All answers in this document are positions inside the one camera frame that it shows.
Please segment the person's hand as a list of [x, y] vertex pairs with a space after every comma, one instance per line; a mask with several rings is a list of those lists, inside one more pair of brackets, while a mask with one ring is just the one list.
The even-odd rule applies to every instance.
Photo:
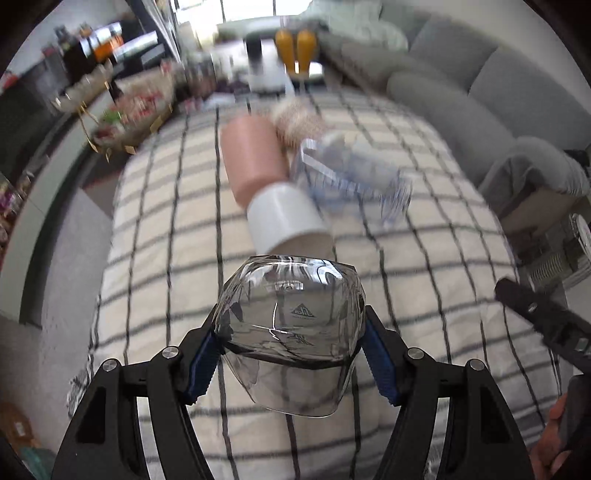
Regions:
[[530, 452], [534, 476], [537, 480], [551, 479], [562, 467], [570, 451], [563, 451], [559, 436], [561, 419], [566, 409], [567, 395], [562, 395], [549, 411], [548, 423], [538, 443]]

